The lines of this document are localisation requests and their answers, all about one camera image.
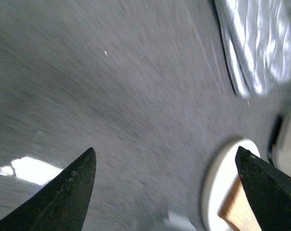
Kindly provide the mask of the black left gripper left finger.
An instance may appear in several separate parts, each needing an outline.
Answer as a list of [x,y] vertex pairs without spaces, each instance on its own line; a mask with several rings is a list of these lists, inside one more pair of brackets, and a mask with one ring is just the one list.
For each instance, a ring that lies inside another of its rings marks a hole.
[[29,200],[0,220],[0,231],[82,230],[96,173],[91,147]]

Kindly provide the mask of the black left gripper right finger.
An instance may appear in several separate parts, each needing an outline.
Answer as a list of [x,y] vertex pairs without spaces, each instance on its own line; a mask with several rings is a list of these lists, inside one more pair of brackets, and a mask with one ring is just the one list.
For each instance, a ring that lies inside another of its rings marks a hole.
[[291,231],[291,177],[240,146],[235,163],[263,231]]

